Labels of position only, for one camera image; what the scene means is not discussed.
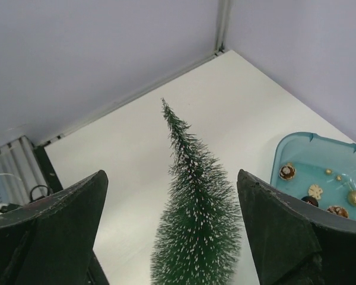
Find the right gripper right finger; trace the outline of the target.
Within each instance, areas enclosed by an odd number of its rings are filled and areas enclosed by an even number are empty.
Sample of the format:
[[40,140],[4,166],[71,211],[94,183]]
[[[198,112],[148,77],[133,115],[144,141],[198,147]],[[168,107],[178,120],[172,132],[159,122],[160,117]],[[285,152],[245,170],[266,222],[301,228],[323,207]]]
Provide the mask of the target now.
[[356,221],[240,170],[237,191],[260,284],[356,284]]

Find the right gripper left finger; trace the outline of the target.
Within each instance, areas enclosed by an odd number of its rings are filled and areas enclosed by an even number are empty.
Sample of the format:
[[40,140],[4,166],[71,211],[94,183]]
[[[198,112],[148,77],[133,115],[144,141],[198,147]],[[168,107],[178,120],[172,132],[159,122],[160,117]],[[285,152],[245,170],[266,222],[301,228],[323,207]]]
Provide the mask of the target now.
[[107,187],[99,170],[0,214],[0,284],[87,284]]

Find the small green christmas tree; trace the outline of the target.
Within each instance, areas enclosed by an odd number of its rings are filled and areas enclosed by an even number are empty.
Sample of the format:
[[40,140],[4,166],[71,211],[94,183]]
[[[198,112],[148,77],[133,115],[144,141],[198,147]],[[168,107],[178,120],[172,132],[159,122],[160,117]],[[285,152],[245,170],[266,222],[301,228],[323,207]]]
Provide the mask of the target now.
[[162,104],[174,161],[151,254],[151,284],[230,284],[241,250],[237,192],[207,145]]

